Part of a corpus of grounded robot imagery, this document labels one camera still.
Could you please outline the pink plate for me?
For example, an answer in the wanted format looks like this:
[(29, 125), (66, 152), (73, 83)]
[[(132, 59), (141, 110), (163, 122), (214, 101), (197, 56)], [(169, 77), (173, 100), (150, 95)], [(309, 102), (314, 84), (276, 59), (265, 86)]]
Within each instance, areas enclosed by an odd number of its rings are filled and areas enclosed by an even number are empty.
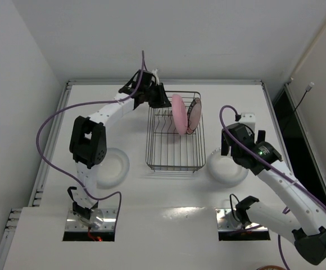
[(178, 94), (173, 94), (171, 99), (174, 124), (179, 135), (185, 135), (188, 128), (188, 117), (185, 103)]

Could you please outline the pale blue fluted plate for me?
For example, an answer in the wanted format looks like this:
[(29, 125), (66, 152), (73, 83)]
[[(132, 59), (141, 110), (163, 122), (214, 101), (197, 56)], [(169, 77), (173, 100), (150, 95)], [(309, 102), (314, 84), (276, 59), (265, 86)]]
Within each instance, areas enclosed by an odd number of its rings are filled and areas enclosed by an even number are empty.
[(206, 166), (213, 179), (225, 188), (239, 185), (248, 176), (248, 169), (236, 164), (230, 155), (221, 155), (220, 147), (208, 156)]

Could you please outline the green rimmed printed plate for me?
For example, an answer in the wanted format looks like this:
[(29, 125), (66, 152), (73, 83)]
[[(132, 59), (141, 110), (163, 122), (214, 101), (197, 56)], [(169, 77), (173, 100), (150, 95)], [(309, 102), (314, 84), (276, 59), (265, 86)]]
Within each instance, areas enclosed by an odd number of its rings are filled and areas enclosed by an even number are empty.
[(194, 98), (191, 102), (188, 111), (187, 111), (187, 119), (188, 119), (188, 127), (187, 134), (193, 134), (197, 129), (202, 113), (202, 103), (199, 97)]

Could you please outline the white deep plate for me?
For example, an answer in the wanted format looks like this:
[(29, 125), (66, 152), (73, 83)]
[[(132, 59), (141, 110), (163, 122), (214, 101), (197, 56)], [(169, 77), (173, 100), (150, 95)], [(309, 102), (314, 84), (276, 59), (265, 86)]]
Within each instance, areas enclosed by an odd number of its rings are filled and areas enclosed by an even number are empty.
[(118, 148), (108, 148), (98, 166), (97, 187), (102, 190), (114, 188), (124, 182), (130, 169), (127, 154)]

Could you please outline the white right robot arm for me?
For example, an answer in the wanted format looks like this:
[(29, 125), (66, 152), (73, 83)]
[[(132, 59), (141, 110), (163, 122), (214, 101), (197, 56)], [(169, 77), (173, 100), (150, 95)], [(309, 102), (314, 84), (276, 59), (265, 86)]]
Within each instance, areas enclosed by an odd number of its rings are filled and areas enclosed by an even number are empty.
[(241, 123), (223, 127), (221, 142), (231, 149), (233, 161), (266, 183), (291, 212), (280, 213), (248, 196), (236, 205), (239, 222), (258, 223), (281, 235), (312, 265), (326, 259), (326, 206), (291, 174), (281, 154), (268, 142), (255, 142)]

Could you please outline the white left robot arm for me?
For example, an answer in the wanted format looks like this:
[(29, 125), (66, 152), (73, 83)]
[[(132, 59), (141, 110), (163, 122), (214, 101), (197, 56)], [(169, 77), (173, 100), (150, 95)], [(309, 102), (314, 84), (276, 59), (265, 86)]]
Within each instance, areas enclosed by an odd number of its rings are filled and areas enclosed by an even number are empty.
[(157, 74), (140, 69), (104, 107), (75, 119), (69, 151), (75, 161), (77, 182), (89, 200), (100, 201), (93, 184), (98, 182), (96, 171), (107, 154), (107, 130), (145, 102), (154, 109), (171, 106)]

